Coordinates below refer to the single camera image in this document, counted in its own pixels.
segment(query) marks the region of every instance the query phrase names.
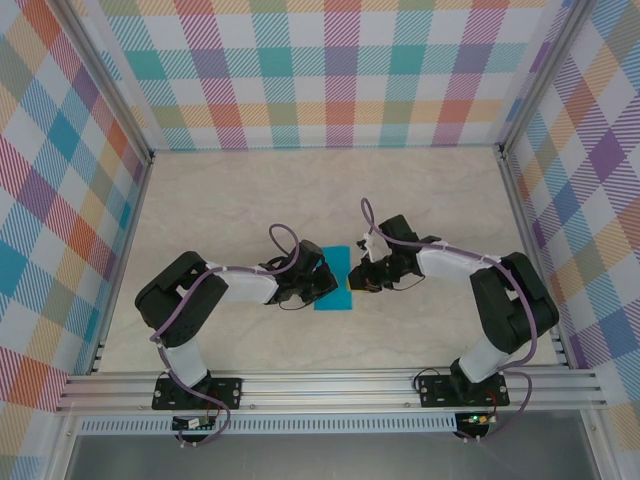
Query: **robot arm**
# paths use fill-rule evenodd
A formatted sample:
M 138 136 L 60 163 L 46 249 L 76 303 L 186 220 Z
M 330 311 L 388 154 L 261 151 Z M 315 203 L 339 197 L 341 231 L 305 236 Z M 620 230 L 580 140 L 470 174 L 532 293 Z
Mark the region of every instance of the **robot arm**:
M 387 220 L 379 228 L 392 239 L 441 245 L 443 248 L 410 247 L 387 242 L 391 254 L 376 260 L 372 237 L 365 235 L 365 240 L 359 245 L 367 253 L 361 264 L 349 274 L 352 290 L 393 290 L 394 283 L 413 273 L 452 280 L 470 286 L 473 291 L 484 334 L 451 365 L 451 386 L 464 402 L 481 388 L 483 381 L 496 374 L 520 347 L 531 340 L 531 328 L 522 299 L 515 296 L 511 284 L 497 268 L 447 250 L 446 242 L 437 237 L 418 240 L 402 215 Z M 489 255 L 483 258 L 500 263 L 512 274 L 532 309 L 538 336 L 558 323 L 558 310 L 524 254 L 514 252 L 502 258 Z
M 279 304 L 293 295 L 309 304 L 337 288 L 322 250 L 308 240 L 301 241 L 299 248 L 296 263 L 285 272 L 272 276 L 225 270 L 206 277 L 194 290 L 176 320 L 159 337 L 159 348 L 164 348 L 171 370 L 186 386 L 194 387 L 209 376 L 195 336 L 218 304 Z M 293 252 L 254 270 L 274 271 L 276 265 L 288 265 L 292 258 Z M 145 323 L 158 331 L 182 300 L 181 292 L 188 290 L 207 270 L 218 266 L 205 262 L 196 252 L 180 255 L 136 297 L 136 308 Z

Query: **plaid wall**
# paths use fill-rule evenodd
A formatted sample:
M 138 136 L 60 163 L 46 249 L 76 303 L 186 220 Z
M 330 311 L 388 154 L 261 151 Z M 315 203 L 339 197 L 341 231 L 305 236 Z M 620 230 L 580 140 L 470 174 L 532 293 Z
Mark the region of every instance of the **plaid wall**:
M 619 459 L 636 467 L 639 92 L 640 2 L 601 0 L 512 152 L 564 328 L 614 405 Z
M 518 115 L 518 112 L 520 111 L 522 102 L 529 94 L 529 91 L 533 86 L 533 82 L 538 77 L 540 68 L 544 64 L 544 61 L 546 60 L 547 55 L 551 51 L 551 46 L 553 45 L 553 42 L 556 40 L 556 38 L 558 37 L 558 34 L 562 30 L 562 26 L 565 20 L 567 19 L 567 14 L 569 13 L 569 10 L 571 9 L 571 6 L 573 5 L 573 3 L 574 3 L 574 0 L 562 1 L 562 5 L 560 6 L 560 9 L 558 10 L 558 13 L 553 19 L 551 28 L 549 28 L 549 31 L 547 32 L 547 35 L 544 38 L 544 42 L 542 42 L 542 46 L 540 47 L 540 50 L 538 50 L 538 54 L 536 55 L 535 60 L 533 61 L 533 63 L 531 64 L 531 67 L 529 68 L 529 71 L 527 72 L 527 76 L 525 77 L 524 82 L 522 82 L 520 90 L 518 91 L 518 95 L 515 101 L 513 102 L 513 104 L 511 105 L 509 114 L 507 115 L 507 118 L 500 130 L 500 134 L 496 139 L 496 143 L 504 142 L 504 139 L 507 136 L 509 129 L 513 125 L 513 121 L 515 120 L 516 115 Z
M 99 0 L 100 27 L 97 1 L 74 3 L 118 78 L 130 72 L 141 126 L 173 150 L 493 144 L 545 7 L 562 4 Z
M 45 1 L 0 12 L 0 479 L 28 479 L 91 353 L 143 163 Z

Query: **blue cloth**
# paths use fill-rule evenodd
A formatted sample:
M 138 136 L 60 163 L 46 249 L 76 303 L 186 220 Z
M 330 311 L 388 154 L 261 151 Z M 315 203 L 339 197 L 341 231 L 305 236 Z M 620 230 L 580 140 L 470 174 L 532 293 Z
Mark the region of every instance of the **blue cloth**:
M 351 291 L 347 288 L 347 277 L 351 271 L 351 251 L 347 245 L 324 247 L 324 258 L 329 264 L 331 273 L 336 277 L 338 288 L 328 295 L 316 300 L 314 310 L 352 310 Z

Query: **marble-patterned surface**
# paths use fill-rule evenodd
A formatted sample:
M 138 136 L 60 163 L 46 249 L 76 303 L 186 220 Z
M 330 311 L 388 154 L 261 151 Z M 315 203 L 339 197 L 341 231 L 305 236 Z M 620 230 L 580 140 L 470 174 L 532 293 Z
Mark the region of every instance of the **marble-patterned surface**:
M 162 153 L 101 371 L 161 368 L 133 300 L 180 253 L 255 265 L 278 255 L 267 228 L 282 222 L 320 246 L 352 246 L 354 265 L 355 242 L 366 230 L 362 196 L 379 222 L 402 213 L 420 236 L 498 255 L 522 248 L 490 148 Z M 198 341 L 212 369 L 417 367 L 449 365 L 481 332 L 470 289 L 445 281 L 427 279 L 406 292 L 354 293 L 353 306 L 286 312 L 221 305 Z M 534 362 L 555 361 L 545 336 Z

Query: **black mounting plate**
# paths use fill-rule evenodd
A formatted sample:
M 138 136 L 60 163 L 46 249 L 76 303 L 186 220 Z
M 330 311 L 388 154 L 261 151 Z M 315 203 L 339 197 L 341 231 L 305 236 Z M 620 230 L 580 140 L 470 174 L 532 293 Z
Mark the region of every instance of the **black mounting plate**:
M 241 378 L 205 378 L 194 389 L 222 401 L 229 407 L 229 410 L 240 408 L 240 399 L 242 398 Z M 206 410 L 208 403 L 206 400 L 185 392 L 171 378 L 163 377 L 156 380 L 151 409 Z M 215 413 L 217 407 L 213 405 L 211 410 Z
M 451 375 L 420 375 L 416 387 L 420 392 L 420 405 L 423 408 L 433 407 L 493 407 L 496 397 L 498 407 L 509 405 L 509 392 L 503 375 L 493 375 L 482 382 L 482 390 L 469 396 L 469 401 L 462 402 L 451 386 Z

